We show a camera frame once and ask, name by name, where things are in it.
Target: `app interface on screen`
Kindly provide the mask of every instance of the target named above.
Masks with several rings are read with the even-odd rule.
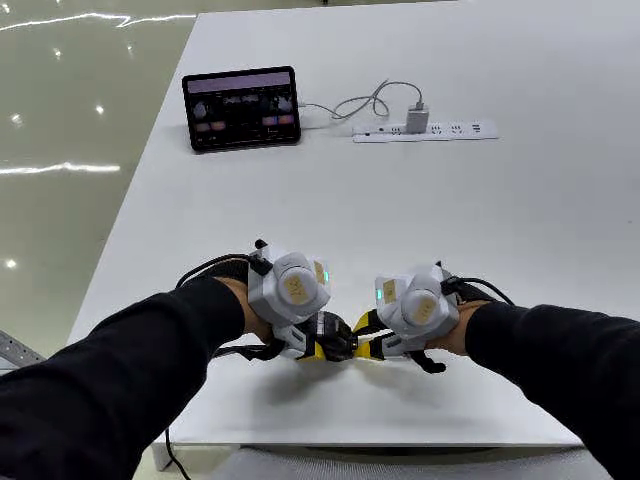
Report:
[[[245,143],[296,133],[289,72],[187,82],[196,143]]]

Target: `hand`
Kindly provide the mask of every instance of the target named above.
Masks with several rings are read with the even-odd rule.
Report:
[[[258,317],[256,312],[249,306],[249,290],[247,286],[231,278],[218,277],[217,280],[229,287],[229,290],[238,298],[244,312],[244,333],[254,333],[264,343],[269,343],[273,339],[271,325]]]
[[[486,305],[487,303],[489,302],[477,300],[458,305],[458,313],[460,315],[458,325],[456,325],[456,327],[444,337],[428,341],[425,348],[441,348],[451,353],[455,353],[456,355],[467,355],[465,337],[467,334],[469,319],[471,319],[478,308]]]

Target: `glossy floor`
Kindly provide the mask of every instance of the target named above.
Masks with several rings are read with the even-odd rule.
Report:
[[[64,346],[196,14],[320,4],[0,0],[0,330]]]

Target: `yellow label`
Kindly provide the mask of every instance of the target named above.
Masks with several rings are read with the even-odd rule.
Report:
[[[300,277],[298,275],[293,275],[287,278],[284,281],[284,286],[289,292],[294,305],[302,305],[307,300],[309,300],[309,295],[307,295],[307,291],[305,290],[304,285],[302,284],[302,281],[300,281]]]
[[[396,301],[396,282],[395,280],[387,280],[382,284],[382,293],[384,294],[384,303],[393,303]]]
[[[318,262],[313,262],[314,266],[316,267],[316,280],[318,280],[318,283],[321,285],[325,284],[324,281],[324,267],[322,266],[322,264],[318,263]]]
[[[429,317],[433,313],[436,304],[430,298],[423,298],[418,306],[418,310],[413,314],[413,321],[419,323],[420,325],[424,325],[429,321]]]

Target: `white cable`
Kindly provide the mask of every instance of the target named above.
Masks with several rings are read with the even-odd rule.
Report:
[[[379,117],[388,117],[389,113],[390,113],[389,106],[384,102],[384,100],[382,100],[380,98],[380,92],[382,92],[382,90],[387,88],[389,85],[407,85],[409,87],[415,88],[416,91],[418,92],[418,95],[419,95],[418,102],[416,103],[416,108],[422,109],[422,107],[424,106],[424,104],[422,102],[422,91],[416,85],[414,85],[413,83],[409,83],[409,82],[395,82],[395,81],[394,82],[390,82],[387,79],[384,82],[382,82],[380,85],[378,85],[376,87],[376,89],[373,91],[373,93],[371,93],[371,95],[362,96],[362,97],[347,98],[346,100],[343,100],[338,105],[336,105],[333,109],[331,109],[329,107],[325,107],[324,105],[320,105],[318,103],[301,103],[300,107],[301,108],[304,108],[304,107],[321,108],[321,109],[326,110],[327,112],[331,113],[331,119],[332,120],[346,120],[348,118],[353,117],[355,114],[360,112],[363,108],[365,108],[367,105],[369,105],[371,102],[373,102],[373,113],[375,113]],[[344,113],[344,114],[338,112],[338,109],[340,107],[342,107],[343,105],[346,105],[347,103],[351,103],[351,102],[357,102],[358,100],[364,100],[364,102],[361,105],[359,105],[357,108],[351,110],[350,112]],[[377,109],[378,104],[380,104],[380,105],[382,105],[384,107],[384,113],[378,112],[378,109]]]

